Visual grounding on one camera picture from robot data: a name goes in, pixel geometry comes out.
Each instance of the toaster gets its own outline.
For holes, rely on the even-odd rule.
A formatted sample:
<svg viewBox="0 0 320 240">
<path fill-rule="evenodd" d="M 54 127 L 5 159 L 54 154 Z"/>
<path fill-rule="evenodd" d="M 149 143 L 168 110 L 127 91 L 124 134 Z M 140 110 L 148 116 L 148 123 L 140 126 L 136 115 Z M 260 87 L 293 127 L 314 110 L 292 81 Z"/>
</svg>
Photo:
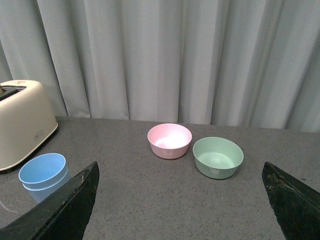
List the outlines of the toaster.
<svg viewBox="0 0 320 240">
<path fill-rule="evenodd" d="M 58 127 L 43 85 L 34 80 L 0 84 L 0 171 L 21 163 Z"/>
</svg>

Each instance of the plastic bowl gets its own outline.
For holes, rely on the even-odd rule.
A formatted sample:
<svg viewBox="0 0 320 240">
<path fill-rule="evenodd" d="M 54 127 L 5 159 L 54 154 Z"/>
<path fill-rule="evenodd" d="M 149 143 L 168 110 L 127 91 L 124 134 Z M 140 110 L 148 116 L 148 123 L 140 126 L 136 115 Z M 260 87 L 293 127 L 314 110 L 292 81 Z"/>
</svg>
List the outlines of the plastic bowl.
<svg viewBox="0 0 320 240">
<path fill-rule="evenodd" d="M 195 165 L 205 176 L 213 179 L 231 177 L 244 160 L 241 148 L 221 137 L 205 137 L 193 145 Z"/>
<path fill-rule="evenodd" d="M 179 124 L 164 123 L 151 128 L 147 137 L 155 155 L 162 159 L 177 159 L 186 153 L 192 134 Z"/>
</svg>

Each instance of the cup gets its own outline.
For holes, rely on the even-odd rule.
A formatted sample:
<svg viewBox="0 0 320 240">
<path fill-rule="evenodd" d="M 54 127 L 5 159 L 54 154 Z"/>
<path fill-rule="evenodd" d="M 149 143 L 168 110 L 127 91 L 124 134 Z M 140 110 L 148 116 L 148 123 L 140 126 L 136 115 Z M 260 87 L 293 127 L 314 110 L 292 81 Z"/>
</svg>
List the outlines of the cup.
<svg viewBox="0 0 320 240">
<path fill-rule="evenodd" d="M 20 169 L 18 176 L 37 203 L 70 180 L 66 159 L 59 153 L 47 153 L 33 158 Z"/>
</svg>

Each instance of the bowl rim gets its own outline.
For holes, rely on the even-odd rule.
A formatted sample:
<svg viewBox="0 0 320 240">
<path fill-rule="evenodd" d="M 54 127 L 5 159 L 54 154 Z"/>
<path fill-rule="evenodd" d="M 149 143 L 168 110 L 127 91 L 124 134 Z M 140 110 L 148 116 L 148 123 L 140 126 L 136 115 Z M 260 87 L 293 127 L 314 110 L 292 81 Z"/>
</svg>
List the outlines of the bowl rim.
<svg viewBox="0 0 320 240">
<path fill-rule="evenodd" d="M 233 167 L 229 167 L 229 168 L 216 168 L 216 167 L 209 166 L 209 165 L 203 163 L 202 161 L 200 161 L 200 160 L 198 159 L 198 157 L 197 157 L 196 154 L 195 154 L 195 146 L 196 146 L 197 144 L 199 144 L 199 143 L 198 143 L 199 141 L 204 140 L 204 139 L 220 139 L 220 140 L 228 141 L 228 142 L 232 143 L 232 144 L 233 144 L 236 148 L 238 148 L 238 149 L 240 150 L 240 152 L 241 152 L 241 161 L 240 161 L 240 163 L 237 164 L 237 165 L 235 165 L 235 166 L 233 166 Z M 231 141 L 231 140 L 229 140 L 229 139 L 226 139 L 226 138 L 223 138 L 223 137 L 219 137 L 219 136 L 207 136 L 207 137 L 200 138 L 198 141 L 196 141 L 196 142 L 194 143 L 194 145 L 193 145 L 193 147 L 192 147 L 192 153 L 193 153 L 194 158 L 195 158 L 197 161 L 199 161 L 200 163 L 202 163 L 203 165 L 205 165 L 205 166 L 207 166 L 207 167 L 209 167 L 209 168 L 217 169 L 217 170 L 230 170 L 230 169 L 238 168 L 238 167 L 243 163 L 244 158 L 245 158 L 244 152 L 242 151 L 241 147 L 239 147 L 239 146 L 238 146 L 236 143 L 234 143 L 233 141 Z"/>
<path fill-rule="evenodd" d="M 161 146 L 155 145 L 155 144 L 150 140 L 150 138 L 149 138 L 150 132 L 151 132 L 152 130 L 154 130 L 155 128 L 158 128 L 159 126 L 162 126 L 162 125 L 176 125 L 176 126 L 179 126 L 179 127 L 183 128 L 183 129 L 187 130 L 188 134 L 190 134 L 190 140 L 189 140 L 185 145 L 182 145 L 182 146 L 176 147 L 176 148 L 166 148 L 166 147 L 161 147 Z M 183 125 L 180 125 L 180 124 L 178 124 L 178 123 L 167 122 L 167 123 L 161 123 L 161 124 L 158 124 L 158 125 L 153 126 L 153 127 L 148 131 L 148 133 L 147 133 L 147 138 L 148 138 L 148 141 L 149 141 L 150 144 L 152 144 L 153 146 L 155 146 L 155 147 L 157 147 L 157 148 L 159 148 L 159 149 L 164 149 L 164 150 L 177 150 L 177 149 L 185 148 L 186 146 L 188 146 L 188 145 L 191 143 L 191 141 L 192 141 L 192 133 L 191 133 L 191 131 L 190 131 L 187 127 L 185 127 L 185 126 L 183 126 Z"/>
</svg>

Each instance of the stacked blue cups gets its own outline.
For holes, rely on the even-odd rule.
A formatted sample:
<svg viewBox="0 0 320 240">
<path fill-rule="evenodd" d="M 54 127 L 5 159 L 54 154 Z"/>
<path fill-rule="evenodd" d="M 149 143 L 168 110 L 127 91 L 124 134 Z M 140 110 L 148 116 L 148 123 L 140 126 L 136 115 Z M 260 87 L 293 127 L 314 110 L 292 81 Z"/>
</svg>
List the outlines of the stacked blue cups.
<svg viewBox="0 0 320 240">
<path fill-rule="evenodd" d="M 40 203 L 70 180 L 66 159 L 59 153 L 47 153 L 27 162 L 19 172 L 23 187 Z"/>
</svg>

